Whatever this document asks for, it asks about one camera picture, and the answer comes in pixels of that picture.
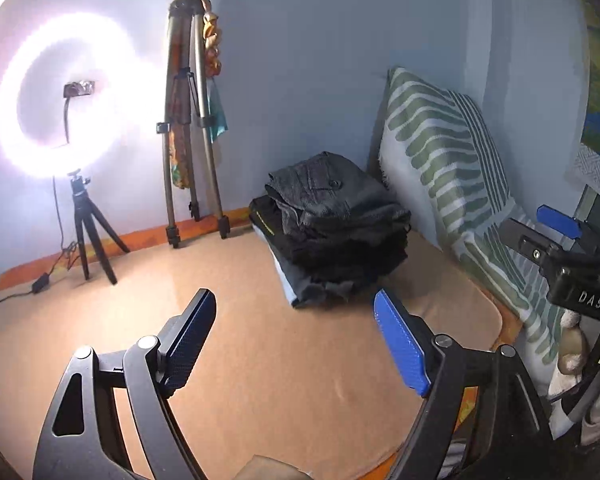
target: tripod leg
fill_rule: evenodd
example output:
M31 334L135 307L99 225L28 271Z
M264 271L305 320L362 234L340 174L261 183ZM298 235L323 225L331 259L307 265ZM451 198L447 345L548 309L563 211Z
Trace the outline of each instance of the tripod leg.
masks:
M93 215L96 217L96 220L100 223L100 225L103 227L103 229L109 234L111 239L118 245L118 247L120 249L125 251L125 253L130 252L129 248L122 241L122 239L116 234L116 232L113 230L113 227L111 227L111 225L109 225L109 222L107 222L107 219L104 218L104 215L100 212L98 207L91 201L91 199L89 199L89 202L91 205L91 211L93 212Z
M98 257L98 261L100 262L104 273L107 275L111 285L115 285L118 282L118 279L113 273L111 263L109 262L107 254L104 251L104 247L100 241L100 236L98 236L98 231L96 230L96 224L93 221L93 218L91 215L85 214L82 218L82 221L84 222L84 228L87 229L87 235L89 236L89 240L91 240L91 245L93 246L93 250Z
M169 18L169 28L167 31L167 43L169 45L169 60L167 63L167 88L164 102L164 122L167 124L175 122L174 117L174 99L176 91L176 74L180 66L179 61L179 39L182 37L182 18L171 16ZM171 155L170 155L170 133L162 134L162 177L164 179L164 198L167 206L167 240L177 248L180 243L180 232L175 221L173 211L173 191L171 190Z
M84 273L84 279L89 279L89 264L87 262L87 251L84 248L84 232L82 231L82 220L80 219L80 213L78 210L74 212L75 222L75 237L78 239L78 251L80 252L80 262L82 264L82 272Z
M206 77L205 77L205 40L203 33L203 17L196 14L193 16L193 31L194 51L196 56L196 89L198 91L198 109L200 118L209 117L209 99L206 94ZM202 128L202 134L205 141L205 156L206 156L206 174L211 186L213 207L216 218L218 219L218 230L220 237L226 238L231 230L229 219L222 212L222 203L220 202L220 190L218 189L218 177L216 176L216 163L214 161L214 150L211 144L211 132L208 126Z
M198 196L196 195L196 177L193 174L193 150L191 149L191 125L183 124L182 129L184 130L184 148L187 157L187 176L189 177L189 194L191 196L191 203L189 204L189 211L191 217L196 221L200 221L200 206L198 205Z

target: pillow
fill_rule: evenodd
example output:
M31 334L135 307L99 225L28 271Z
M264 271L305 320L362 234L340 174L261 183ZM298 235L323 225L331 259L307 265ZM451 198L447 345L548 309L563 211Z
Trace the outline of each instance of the pillow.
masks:
M548 384L562 309L548 303L538 267L505 247L498 226L511 217L533 227L510 195L504 167L477 105L404 68L388 76L379 150L385 183L413 226L451 250L465 271L522 321L532 377Z

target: tripod foot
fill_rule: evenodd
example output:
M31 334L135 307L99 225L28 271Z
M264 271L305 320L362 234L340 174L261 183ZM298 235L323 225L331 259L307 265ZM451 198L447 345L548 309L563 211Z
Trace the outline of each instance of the tripod foot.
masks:
M224 240L231 231L229 219L226 215L223 215L218 219L218 230L220 231L220 237L222 238L222 240Z
M200 206L198 202L189 202L189 211L191 212L191 217L196 222L200 222Z
M168 226L166 231L167 231L167 240L169 241L170 245L174 249L177 249L178 245L180 243L180 232L178 231L178 226L177 225L174 225L173 227Z

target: small black tripod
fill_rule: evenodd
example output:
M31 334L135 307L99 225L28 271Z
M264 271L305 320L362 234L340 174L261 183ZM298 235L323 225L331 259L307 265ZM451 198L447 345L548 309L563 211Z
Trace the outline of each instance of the small black tripod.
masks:
M104 272L111 284L115 285L118 282L118 279L113 273L111 263L107 258L104 248L102 247L102 241L100 241L100 236L98 236L96 224L93 221L92 215L109 234L109 236L111 236L113 241L118 245L118 247L120 247L120 249L125 251L125 253L128 253L129 248L120 239L113 228L109 225L109 222L107 222L107 219L104 218L104 215L89 198L89 194L87 193L85 186L90 183L91 179L82 178L80 175L80 170L72 171L69 173L69 176L71 177L71 189L74 192L75 235L78 238L78 250L80 251L80 261L82 262L84 279L89 279L89 265L87 262L87 251L84 247L84 233L82 232L82 224L84 224L84 228L87 229L87 236L89 237L89 240L91 240L91 245L93 245L93 250L98 257L100 265L104 269Z

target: stack of folded clothes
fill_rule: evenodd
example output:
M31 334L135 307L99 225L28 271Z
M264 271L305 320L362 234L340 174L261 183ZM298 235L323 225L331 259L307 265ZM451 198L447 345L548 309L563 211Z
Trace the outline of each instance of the stack of folded clothes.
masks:
M250 218L292 306L346 299L406 258L410 213L345 157L323 152L269 178Z

